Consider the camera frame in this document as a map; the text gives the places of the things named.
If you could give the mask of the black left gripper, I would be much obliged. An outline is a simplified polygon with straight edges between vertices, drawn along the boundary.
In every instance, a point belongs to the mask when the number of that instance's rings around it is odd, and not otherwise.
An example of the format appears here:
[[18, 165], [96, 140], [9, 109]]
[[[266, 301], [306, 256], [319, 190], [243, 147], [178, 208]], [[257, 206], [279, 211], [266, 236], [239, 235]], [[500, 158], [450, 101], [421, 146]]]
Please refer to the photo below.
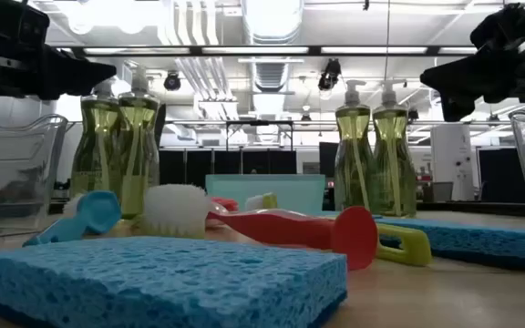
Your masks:
[[47, 46], [49, 24], [48, 16], [27, 1], [0, 1], [0, 97], [87, 96], [116, 75], [110, 64]]

